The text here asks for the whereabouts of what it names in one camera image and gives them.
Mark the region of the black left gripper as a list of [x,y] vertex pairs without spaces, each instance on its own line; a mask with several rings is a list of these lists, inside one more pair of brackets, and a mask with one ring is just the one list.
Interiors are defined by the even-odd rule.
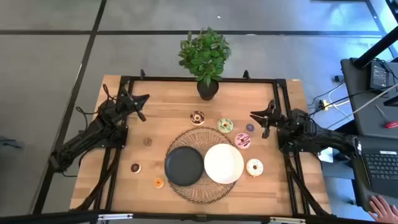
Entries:
[[146,121],[142,109],[150,95],[132,96],[126,89],[122,88],[116,99],[116,112],[121,117],[127,117],[136,113],[142,122]]

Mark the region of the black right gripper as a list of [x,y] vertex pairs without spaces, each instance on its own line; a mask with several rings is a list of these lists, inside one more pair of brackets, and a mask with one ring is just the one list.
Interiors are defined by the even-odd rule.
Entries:
[[[262,111],[251,111],[250,117],[252,118],[265,118],[269,116],[269,124],[275,128],[283,128],[288,126],[292,118],[282,114],[279,108],[275,108],[275,100],[270,100],[267,108]],[[264,132],[262,134],[263,139],[267,139],[270,134],[270,128],[268,124],[262,125]]]

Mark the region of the pink donut chocolate drizzle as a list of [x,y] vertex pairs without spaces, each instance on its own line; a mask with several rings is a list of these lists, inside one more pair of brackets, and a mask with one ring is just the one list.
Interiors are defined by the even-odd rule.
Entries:
[[240,149],[247,149],[251,145],[251,138],[246,133],[239,133],[234,138],[234,144]]

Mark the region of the green frosted donut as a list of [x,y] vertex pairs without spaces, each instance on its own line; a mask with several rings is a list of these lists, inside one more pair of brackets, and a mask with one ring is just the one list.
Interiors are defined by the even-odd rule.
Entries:
[[230,133],[233,128],[234,128],[234,124],[233,122],[228,119],[228,118],[221,118],[218,122],[217,122],[217,128],[220,132],[228,134]]

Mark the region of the white frosted sprinkled donut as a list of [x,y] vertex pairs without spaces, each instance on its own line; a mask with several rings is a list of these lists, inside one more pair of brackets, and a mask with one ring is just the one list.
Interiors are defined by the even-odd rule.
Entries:
[[258,159],[250,159],[246,163],[246,172],[252,177],[258,177],[263,173],[264,166]]

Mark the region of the chocolate donut white drizzle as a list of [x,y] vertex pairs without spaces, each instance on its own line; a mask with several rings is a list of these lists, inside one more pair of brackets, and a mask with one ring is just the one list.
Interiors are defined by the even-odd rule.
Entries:
[[195,126],[200,126],[205,122],[205,114],[201,111],[194,111],[190,114],[190,122]]

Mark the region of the white round plate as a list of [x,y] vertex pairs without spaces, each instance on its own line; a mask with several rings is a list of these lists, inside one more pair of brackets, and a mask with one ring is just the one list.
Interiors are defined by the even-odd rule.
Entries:
[[243,173],[244,159],[234,146],[216,144],[205,154],[204,166],[211,180],[219,184],[232,184]]

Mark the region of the black plant pot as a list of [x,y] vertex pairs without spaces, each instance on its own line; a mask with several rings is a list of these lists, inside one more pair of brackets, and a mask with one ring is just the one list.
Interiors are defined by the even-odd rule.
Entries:
[[212,100],[218,92],[218,89],[219,83],[214,80],[210,82],[209,86],[207,86],[204,81],[200,81],[197,83],[197,90],[199,92],[200,98],[205,101]]

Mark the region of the white paper sheet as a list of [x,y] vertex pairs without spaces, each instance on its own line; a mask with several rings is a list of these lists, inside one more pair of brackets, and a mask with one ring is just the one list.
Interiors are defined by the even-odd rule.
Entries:
[[318,153],[319,160],[323,162],[333,163],[333,149],[328,147]]

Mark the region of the black round plate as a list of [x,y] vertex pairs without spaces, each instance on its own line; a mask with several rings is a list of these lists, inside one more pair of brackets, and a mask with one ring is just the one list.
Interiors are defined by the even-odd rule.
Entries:
[[179,146],[165,158],[165,174],[177,186],[190,186],[198,182],[204,172],[203,157],[195,148]]

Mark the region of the green leafy plant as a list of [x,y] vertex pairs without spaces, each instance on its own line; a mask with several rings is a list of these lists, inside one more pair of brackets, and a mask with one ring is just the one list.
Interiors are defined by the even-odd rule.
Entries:
[[179,65],[196,77],[198,83],[207,88],[211,82],[219,82],[224,65],[231,56],[229,43],[224,35],[208,27],[193,37],[190,31],[185,40],[180,41]]

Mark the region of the black side desk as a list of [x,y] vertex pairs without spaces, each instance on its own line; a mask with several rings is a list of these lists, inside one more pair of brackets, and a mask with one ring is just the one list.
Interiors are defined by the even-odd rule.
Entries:
[[350,59],[340,61],[349,94],[351,108],[355,112],[354,125],[356,134],[375,138],[398,139],[398,128],[384,128],[385,121],[375,105],[386,114],[391,121],[398,121],[398,106],[386,106],[384,102],[398,96],[398,86],[389,90],[384,96],[376,98],[380,91],[369,89],[370,69],[357,69]]

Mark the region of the black electronic box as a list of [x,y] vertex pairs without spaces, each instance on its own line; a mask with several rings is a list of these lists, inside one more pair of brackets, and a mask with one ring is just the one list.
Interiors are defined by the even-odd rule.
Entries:
[[371,62],[369,88],[378,90],[389,86],[389,72],[381,62]]

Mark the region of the black laptop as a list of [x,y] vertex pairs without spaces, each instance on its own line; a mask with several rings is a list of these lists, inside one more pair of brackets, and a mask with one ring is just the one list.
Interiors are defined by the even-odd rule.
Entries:
[[372,210],[372,196],[382,196],[398,207],[398,140],[359,137],[360,156],[353,160],[357,205]]

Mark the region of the black slanted pole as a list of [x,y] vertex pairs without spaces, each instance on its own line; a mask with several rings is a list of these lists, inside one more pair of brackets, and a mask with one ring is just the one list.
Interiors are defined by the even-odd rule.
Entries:
[[377,57],[380,53],[390,47],[395,41],[398,40],[398,26],[391,30],[385,35],[380,41],[378,41],[373,47],[366,51],[360,58],[353,62],[353,65],[357,68],[365,67],[373,58]]

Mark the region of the black overhead rig bar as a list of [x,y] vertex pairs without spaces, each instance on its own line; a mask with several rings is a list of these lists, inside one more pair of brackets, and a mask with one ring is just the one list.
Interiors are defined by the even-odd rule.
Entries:
[[[84,222],[98,221],[100,214],[113,214],[109,210],[85,210],[69,211],[57,213],[41,213],[11,217],[0,217],[0,224],[79,224]],[[244,222],[265,222],[269,223],[270,217],[267,215],[203,215],[203,214],[176,214],[176,213],[133,213],[132,219],[161,219],[161,220],[191,220],[195,222],[210,221],[244,221]],[[288,218],[305,219],[306,224],[376,224],[365,220],[354,220],[338,218],[334,215],[307,215],[296,214],[287,216]]]

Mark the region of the person's hand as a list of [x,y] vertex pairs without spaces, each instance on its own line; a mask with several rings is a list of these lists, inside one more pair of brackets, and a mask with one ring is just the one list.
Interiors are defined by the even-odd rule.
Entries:
[[373,213],[368,213],[375,222],[398,224],[398,209],[395,205],[389,205],[382,196],[372,196],[369,204]]

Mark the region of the black aluminium table frame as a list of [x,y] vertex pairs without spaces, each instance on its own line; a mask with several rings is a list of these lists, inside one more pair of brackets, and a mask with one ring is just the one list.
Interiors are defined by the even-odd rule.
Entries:
[[[312,209],[299,188],[286,172],[286,156],[280,152],[277,133],[271,129],[267,139],[256,126],[250,137],[252,143],[243,149],[244,160],[259,159],[264,172],[251,177],[243,172],[231,191],[210,204],[191,203],[165,184],[154,187],[155,178],[165,178],[164,159],[174,139],[192,127],[190,113],[204,112],[203,127],[216,128],[218,120],[229,118],[234,124],[227,135],[233,139],[252,121],[251,111],[266,108],[270,100],[283,112],[292,107],[305,109],[302,84],[299,80],[227,78],[211,101],[203,101],[196,82],[189,77],[126,77],[135,95],[149,94],[143,113],[146,121],[136,115],[127,120],[129,128],[126,145],[121,150],[95,149],[82,160],[71,198],[71,208],[80,206],[94,189],[101,173],[118,159],[115,175],[104,186],[95,207],[119,213],[176,213],[203,215],[267,215],[294,216],[311,214]],[[152,145],[145,146],[144,139]],[[133,163],[140,163],[138,174],[131,172]]]

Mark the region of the silver metal bracket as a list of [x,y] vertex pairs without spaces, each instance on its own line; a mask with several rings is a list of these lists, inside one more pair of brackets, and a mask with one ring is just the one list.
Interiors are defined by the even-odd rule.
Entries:
[[132,219],[133,213],[113,213],[113,214],[100,214],[98,215],[98,220],[109,221],[109,220],[125,220]]
[[306,224],[306,221],[299,218],[270,217],[268,224]]

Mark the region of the red-handled screwdriver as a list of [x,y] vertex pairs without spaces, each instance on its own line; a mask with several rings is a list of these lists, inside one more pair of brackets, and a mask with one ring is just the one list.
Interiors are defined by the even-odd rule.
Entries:
[[383,117],[385,124],[384,124],[384,128],[386,129],[393,129],[393,128],[398,128],[398,121],[391,121],[386,114],[382,111],[382,109],[380,109],[380,107],[378,107],[378,105],[375,105],[375,107],[377,108],[378,112],[380,113],[380,115]]

